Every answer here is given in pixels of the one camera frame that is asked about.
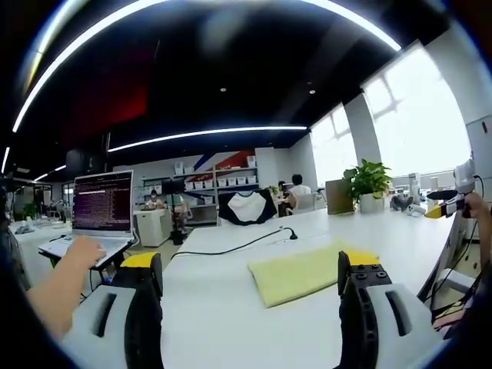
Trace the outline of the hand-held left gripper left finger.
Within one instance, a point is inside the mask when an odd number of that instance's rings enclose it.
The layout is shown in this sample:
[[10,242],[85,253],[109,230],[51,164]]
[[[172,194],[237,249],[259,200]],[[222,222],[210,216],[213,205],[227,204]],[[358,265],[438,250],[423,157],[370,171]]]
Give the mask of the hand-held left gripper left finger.
[[132,255],[75,310],[62,347],[80,368],[162,368],[162,295],[161,255]]

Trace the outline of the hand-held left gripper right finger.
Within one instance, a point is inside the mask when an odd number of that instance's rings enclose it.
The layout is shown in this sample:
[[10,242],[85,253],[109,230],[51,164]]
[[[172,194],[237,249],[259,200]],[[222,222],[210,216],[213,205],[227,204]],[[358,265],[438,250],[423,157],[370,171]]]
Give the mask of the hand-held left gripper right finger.
[[339,368],[420,368],[443,344],[431,311],[380,264],[338,254]]

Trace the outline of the person's right hand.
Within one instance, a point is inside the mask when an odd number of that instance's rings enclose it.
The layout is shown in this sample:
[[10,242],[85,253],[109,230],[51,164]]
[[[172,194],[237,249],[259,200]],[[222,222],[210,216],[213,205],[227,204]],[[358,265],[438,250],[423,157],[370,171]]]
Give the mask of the person's right hand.
[[477,193],[471,192],[466,194],[464,201],[469,208],[471,218],[480,220],[490,217],[488,203]]

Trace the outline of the person's left hand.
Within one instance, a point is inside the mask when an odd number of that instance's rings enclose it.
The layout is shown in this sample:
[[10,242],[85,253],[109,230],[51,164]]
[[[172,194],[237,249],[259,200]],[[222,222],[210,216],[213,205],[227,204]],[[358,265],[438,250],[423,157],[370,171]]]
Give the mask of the person's left hand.
[[72,242],[62,260],[72,268],[85,270],[95,266],[105,256],[106,252],[97,240],[78,237]]

